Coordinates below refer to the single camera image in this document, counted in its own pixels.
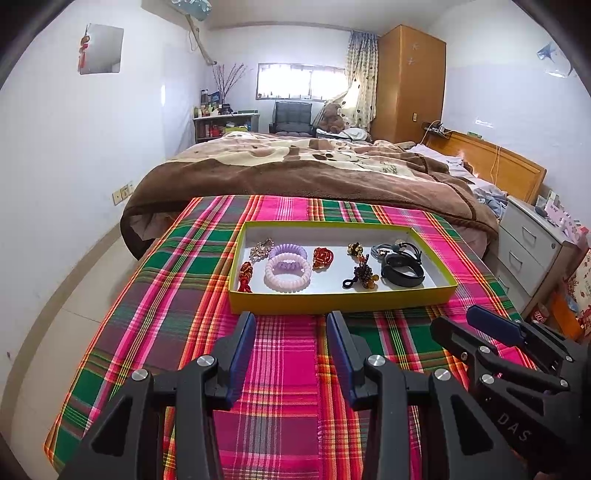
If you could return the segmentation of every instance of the hair tie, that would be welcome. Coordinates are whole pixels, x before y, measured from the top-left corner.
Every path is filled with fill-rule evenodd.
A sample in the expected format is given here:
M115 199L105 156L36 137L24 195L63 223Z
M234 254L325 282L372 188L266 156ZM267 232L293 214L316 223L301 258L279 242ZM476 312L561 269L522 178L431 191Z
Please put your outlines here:
M296 244L281 244L274 246L271 251L269 252L269 260L271 258L276 257L280 254L292 253L303 257L304 259L308 260L308 254L303 247L296 245ZM298 263L296 262L280 262L276 268L285 271L295 270L298 267Z
M296 280L282 280L275 275L273 273L273 268L285 260L292 260L294 263L297 263L300 266L300 269L303 270L303 275ZM265 280L273 290L284 291L286 293L302 290L308 285L308 283L310 283L311 277L312 269L310 264L304 257L297 254L285 253L276 255L265 265Z

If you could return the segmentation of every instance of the floor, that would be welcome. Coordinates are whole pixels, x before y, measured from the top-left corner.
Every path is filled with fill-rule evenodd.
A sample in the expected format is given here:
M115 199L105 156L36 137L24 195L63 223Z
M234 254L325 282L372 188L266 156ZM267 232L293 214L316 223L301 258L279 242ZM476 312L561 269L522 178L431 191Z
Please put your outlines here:
M57 478L43 451L47 433L86 348L136 266L119 238L76 287L41 341L21 386L9 440L31 480Z

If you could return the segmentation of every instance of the red beaded ornament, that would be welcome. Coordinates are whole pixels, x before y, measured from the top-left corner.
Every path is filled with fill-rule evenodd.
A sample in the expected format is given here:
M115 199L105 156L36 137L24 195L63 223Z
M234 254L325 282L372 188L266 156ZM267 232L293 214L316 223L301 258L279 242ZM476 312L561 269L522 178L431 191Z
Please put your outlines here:
M240 273L238 274L238 281L240 282L240 287L238 287L238 291L243 291L246 293L252 293L252 290L248 283L252 278L252 264L250 262L244 262L240 267Z
M328 248L318 247L314 249L314 264L312 268L328 268L335 256Z

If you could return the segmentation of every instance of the stuffed toy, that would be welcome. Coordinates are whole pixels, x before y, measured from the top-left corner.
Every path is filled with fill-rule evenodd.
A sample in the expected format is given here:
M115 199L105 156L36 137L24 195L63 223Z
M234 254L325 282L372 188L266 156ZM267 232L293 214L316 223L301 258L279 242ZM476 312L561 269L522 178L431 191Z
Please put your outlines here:
M332 134L339 134L344 130L345 120L338 103L327 103L318 126L325 132Z

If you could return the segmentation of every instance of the jewelry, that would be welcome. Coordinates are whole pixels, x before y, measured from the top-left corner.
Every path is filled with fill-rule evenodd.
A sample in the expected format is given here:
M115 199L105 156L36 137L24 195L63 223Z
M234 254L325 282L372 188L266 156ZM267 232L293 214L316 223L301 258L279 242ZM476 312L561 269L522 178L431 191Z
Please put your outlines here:
M328 268L334 260L334 254L328 249L318 247L314 249L314 264L312 268Z
M356 244L349 244L347 247L347 254L352 257L357 257L357 260L361 262L363 260L363 245L359 242Z
M410 248L413 251L414 255L411 255L409 252L407 252L408 248ZM413 244L409 244L408 242L403 242L402 240L396 240L396 243L394 243L392 245L380 244L380 245L377 245L377 246L371 248L372 257L379 260L381 263L384 263L384 261L386 260L386 257L390 253L404 255L408 258L411 258L412 260L414 260L415 262L417 262L419 264L422 263L422 260L421 260L422 252L417 247L415 247Z
M240 282L240 287L238 287L238 291L243 291L246 293L252 293L252 290L248 283L252 278L252 264L250 262L244 262L240 267L240 273L238 274L238 281Z
M359 265L353 270L355 276L351 280L344 280L343 288L351 288L357 281L360 281L364 288L375 287L375 283L379 280L379 276L373 274L371 267L368 265L368 260L369 254L365 257L361 257Z
M397 267L408 267L414 272L414 275L395 270ZM425 281L425 271L421 266L421 262L410 255L404 255L402 252L389 254L385 258L382 266L382 276L394 285L406 288L418 287Z
M273 268L285 260L292 260L293 262L297 263L301 270L304 271L303 275L296 280L281 280L273 273ZM308 286L311 277L312 269L310 264L304 257L297 254L285 253L276 255L265 265L265 280L273 290L284 291L286 293L293 293L295 291L302 290Z
M306 253L306 250L304 250L303 247L300 247L296 244L282 244L274 246L269 252L269 260L277 255L286 253L297 254L308 260L308 254ZM276 268L279 268L280 270L290 271L295 270L297 267L298 263L296 262L281 262L277 265Z
M251 262L258 262L269 256L269 252L273 248L273 240L267 238L264 242L258 242L251 248Z

